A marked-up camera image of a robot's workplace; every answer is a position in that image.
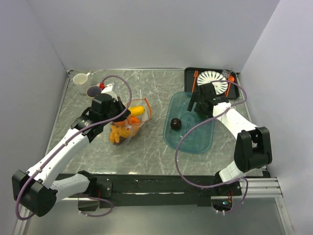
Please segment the orange dried fruit pieces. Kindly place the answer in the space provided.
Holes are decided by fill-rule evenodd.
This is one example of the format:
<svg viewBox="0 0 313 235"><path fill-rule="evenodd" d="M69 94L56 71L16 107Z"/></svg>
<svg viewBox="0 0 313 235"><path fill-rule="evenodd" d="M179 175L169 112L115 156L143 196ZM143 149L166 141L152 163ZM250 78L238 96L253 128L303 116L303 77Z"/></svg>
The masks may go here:
<svg viewBox="0 0 313 235"><path fill-rule="evenodd" d="M120 142L121 138L127 139L129 136L129 130L122 127L117 127L116 125L111 125L111 133L109 136L109 140L111 143Z"/></svg>

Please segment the clear zip top bag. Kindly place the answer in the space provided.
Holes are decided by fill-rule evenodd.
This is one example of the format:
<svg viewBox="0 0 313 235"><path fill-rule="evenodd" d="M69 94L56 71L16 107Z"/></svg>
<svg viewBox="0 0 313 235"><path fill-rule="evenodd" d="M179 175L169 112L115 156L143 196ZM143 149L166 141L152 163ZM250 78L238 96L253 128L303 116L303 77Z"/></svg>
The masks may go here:
<svg viewBox="0 0 313 235"><path fill-rule="evenodd" d="M114 145L128 143L152 116L152 109L147 98L132 100L129 111L131 114L126 120L111 123L109 141Z"/></svg>

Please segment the yellow corn cob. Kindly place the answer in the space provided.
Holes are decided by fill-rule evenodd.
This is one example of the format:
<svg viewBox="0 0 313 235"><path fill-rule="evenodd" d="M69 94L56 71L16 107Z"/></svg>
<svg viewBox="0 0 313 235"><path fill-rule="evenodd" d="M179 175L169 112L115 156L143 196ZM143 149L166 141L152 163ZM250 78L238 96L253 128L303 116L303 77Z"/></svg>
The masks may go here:
<svg viewBox="0 0 313 235"><path fill-rule="evenodd" d="M129 108L132 117L138 117L145 112L145 108L143 106L133 106Z"/></svg>

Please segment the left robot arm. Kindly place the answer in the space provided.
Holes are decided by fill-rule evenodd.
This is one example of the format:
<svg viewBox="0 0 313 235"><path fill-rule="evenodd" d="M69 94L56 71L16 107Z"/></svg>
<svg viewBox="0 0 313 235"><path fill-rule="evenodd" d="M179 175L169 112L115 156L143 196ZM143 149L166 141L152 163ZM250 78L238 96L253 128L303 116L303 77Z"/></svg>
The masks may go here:
<svg viewBox="0 0 313 235"><path fill-rule="evenodd" d="M101 201L101 188L93 174L82 170L62 180L56 178L80 150L103 132L105 125L124 121L130 114L129 107L115 93L104 93L94 98L91 106L75 119L63 139L43 159L26 172L18 170L13 174L17 218L31 218L22 217L19 206L30 210L32 215L42 217L57 202L75 194Z"/></svg>

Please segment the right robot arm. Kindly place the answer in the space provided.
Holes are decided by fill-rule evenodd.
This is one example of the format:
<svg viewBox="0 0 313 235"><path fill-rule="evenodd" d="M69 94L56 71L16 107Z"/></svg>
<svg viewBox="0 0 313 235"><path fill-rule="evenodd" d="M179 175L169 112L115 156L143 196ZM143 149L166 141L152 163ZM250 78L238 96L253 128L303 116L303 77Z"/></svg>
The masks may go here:
<svg viewBox="0 0 313 235"><path fill-rule="evenodd" d="M218 120L236 139L234 160L217 172L213 185L207 186L214 188L217 194L225 195L236 180L252 170L270 164L272 151L269 130L248 121L227 98L218 97L214 83L218 81L199 85L198 90L192 94L187 110L191 111L196 103L194 111L209 118L203 123Z"/></svg>

